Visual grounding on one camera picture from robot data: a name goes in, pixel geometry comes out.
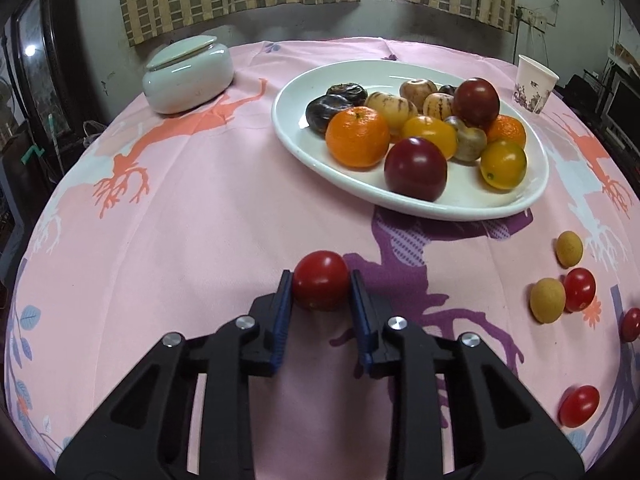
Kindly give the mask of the dark water chestnut on plate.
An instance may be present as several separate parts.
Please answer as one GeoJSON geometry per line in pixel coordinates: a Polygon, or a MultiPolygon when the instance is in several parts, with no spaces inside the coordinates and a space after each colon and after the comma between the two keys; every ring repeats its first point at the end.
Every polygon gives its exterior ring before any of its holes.
{"type": "Polygon", "coordinates": [[[363,106],[367,102],[368,92],[356,82],[345,82],[344,84],[334,84],[326,90],[328,96],[341,96],[352,106],[363,106]]]}

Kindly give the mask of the orange mandarin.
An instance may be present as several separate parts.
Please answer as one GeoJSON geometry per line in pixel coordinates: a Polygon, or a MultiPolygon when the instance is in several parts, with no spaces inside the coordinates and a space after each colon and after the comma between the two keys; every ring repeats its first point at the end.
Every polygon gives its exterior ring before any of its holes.
{"type": "Polygon", "coordinates": [[[496,120],[486,130],[488,143],[497,141],[510,141],[525,148],[526,130],[523,124],[516,118],[499,114],[496,120]]]}
{"type": "Polygon", "coordinates": [[[385,157],[390,147],[390,129],[379,112],[356,106],[331,119],[324,140],[330,155],[341,165],[368,169],[385,157]]]}

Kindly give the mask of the dark red plum tomato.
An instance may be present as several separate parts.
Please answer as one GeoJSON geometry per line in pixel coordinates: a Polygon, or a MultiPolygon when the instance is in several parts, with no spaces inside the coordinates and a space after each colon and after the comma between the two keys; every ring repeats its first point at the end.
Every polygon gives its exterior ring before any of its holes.
{"type": "Polygon", "coordinates": [[[486,79],[467,79],[454,92],[452,112],[468,126],[489,127],[500,113],[498,93],[486,79]]]}

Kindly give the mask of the striped pepino melon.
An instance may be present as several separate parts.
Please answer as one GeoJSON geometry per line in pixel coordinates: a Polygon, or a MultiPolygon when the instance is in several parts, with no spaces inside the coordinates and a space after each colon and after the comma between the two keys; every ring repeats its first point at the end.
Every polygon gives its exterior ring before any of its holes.
{"type": "Polygon", "coordinates": [[[366,107],[376,110],[386,120],[390,130],[400,130],[418,114],[416,106],[402,96],[378,91],[368,95],[366,107]]]}

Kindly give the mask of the dark yellow tomato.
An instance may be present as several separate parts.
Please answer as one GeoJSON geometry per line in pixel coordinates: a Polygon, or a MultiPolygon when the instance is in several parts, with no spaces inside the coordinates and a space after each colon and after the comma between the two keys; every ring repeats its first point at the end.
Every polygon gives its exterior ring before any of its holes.
{"type": "Polygon", "coordinates": [[[480,155],[480,174],[499,191],[511,191],[524,180],[527,158],[524,150],[508,140],[491,142],[480,155]]]}

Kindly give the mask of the pale green ceramic jar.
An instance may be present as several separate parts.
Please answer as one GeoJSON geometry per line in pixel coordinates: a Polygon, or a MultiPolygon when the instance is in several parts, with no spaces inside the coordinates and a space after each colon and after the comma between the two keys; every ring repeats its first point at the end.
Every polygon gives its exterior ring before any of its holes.
{"type": "Polygon", "coordinates": [[[142,89],[155,113],[175,115],[216,98],[233,77],[229,49],[216,36],[198,35],[159,50],[145,66],[142,89]]]}

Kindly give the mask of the brown passion fruit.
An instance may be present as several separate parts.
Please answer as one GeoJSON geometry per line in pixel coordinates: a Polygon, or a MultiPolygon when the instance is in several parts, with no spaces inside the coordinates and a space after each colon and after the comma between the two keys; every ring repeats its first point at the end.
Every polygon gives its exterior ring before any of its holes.
{"type": "Polygon", "coordinates": [[[402,98],[412,103],[420,112],[423,110],[426,98],[436,93],[437,90],[436,84],[429,79],[411,79],[400,85],[399,94],[402,98]]]}

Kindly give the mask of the yellow orange tomato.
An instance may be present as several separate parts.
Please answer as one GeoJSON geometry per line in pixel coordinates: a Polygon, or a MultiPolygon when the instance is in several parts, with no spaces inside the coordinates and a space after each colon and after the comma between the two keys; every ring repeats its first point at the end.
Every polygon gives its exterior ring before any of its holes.
{"type": "Polygon", "coordinates": [[[435,144],[444,157],[449,160],[458,149],[457,131],[448,122],[428,116],[416,116],[408,120],[401,128],[401,137],[420,138],[435,144]]]}

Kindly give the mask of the low red cherry tomato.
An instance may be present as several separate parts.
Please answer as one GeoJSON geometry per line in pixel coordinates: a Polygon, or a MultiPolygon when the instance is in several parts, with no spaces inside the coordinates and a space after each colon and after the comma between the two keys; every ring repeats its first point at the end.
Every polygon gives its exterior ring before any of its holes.
{"type": "Polygon", "coordinates": [[[588,422],[600,404],[600,392],[592,385],[583,385],[567,394],[559,407],[559,422],[567,428],[577,428],[588,422]]]}

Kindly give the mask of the white oval plate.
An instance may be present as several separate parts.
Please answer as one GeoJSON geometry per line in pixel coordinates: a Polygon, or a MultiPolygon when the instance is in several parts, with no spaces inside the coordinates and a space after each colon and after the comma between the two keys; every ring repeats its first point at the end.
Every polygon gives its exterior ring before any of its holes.
{"type": "Polygon", "coordinates": [[[317,67],[280,90],[271,111],[274,130],[290,153],[326,180],[370,203],[404,214],[447,221],[500,219],[518,214],[541,198],[549,180],[547,154],[526,120],[500,98],[499,114],[518,119],[527,136],[523,148],[526,176],[511,191],[499,191],[484,181],[480,158],[470,164],[454,157],[447,160],[430,141],[403,139],[401,129],[390,130],[390,147],[377,165],[347,168],[330,155],[324,134],[308,126],[307,104],[325,96],[334,84],[356,82],[368,95],[378,91],[400,96],[400,85],[411,79],[429,79],[437,88],[443,84],[458,88],[464,81],[438,70],[392,61],[346,61],[317,67]]]}

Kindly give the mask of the tan longan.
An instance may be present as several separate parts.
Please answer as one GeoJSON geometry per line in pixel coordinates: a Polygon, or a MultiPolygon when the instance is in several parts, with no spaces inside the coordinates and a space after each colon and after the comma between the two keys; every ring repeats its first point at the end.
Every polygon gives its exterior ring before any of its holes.
{"type": "Polygon", "coordinates": [[[582,239],[573,231],[564,231],[555,240],[554,252],[563,269],[577,266],[584,255],[582,239]]]}
{"type": "Polygon", "coordinates": [[[540,324],[554,323],[563,313],[566,293],[556,278],[542,278],[529,292],[529,310],[540,324]]]}

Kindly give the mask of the patterned paper cup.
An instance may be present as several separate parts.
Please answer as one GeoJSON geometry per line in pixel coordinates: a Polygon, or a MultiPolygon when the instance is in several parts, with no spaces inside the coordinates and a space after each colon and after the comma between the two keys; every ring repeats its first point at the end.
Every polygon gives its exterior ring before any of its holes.
{"type": "Polygon", "coordinates": [[[520,54],[513,101],[529,113],[539,115],[559,79],[560,77],[544,64],[520,54]]]}

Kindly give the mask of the small red cherry tomato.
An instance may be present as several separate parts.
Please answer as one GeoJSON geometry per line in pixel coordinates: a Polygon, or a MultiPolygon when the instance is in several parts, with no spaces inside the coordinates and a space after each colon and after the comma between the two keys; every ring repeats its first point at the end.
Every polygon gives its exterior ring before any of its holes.
{"type": "Polygon", "coordinates": [[[628,309],[620,322],[620,340],[625,344],[631,344],[640,336],[640,309],[628,309]]]}

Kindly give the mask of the dark purple water chestnut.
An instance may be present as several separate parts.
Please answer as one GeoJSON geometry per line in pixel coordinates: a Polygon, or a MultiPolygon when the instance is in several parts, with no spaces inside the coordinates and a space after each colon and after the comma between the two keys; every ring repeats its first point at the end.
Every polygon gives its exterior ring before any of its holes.
{"type": "Polygon", "coordinates": [[[309,128],[315,133],[325,134],[332,118],[343,110],[352,108],[344,96],[326,94],[312,100],[306,106],[305,117],[309,128]]]}

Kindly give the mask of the striped yellow pepino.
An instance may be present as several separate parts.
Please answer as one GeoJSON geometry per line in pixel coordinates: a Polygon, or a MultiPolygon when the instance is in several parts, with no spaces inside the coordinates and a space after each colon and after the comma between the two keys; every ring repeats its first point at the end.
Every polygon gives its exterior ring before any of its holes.
{"type": "Polygon", "coordinates": [[[444,92],[434,92],[426,97],[423,103],[423,114],[438,120],[445,120],[454,114],[452,110],[454,97],[444,92]]]}

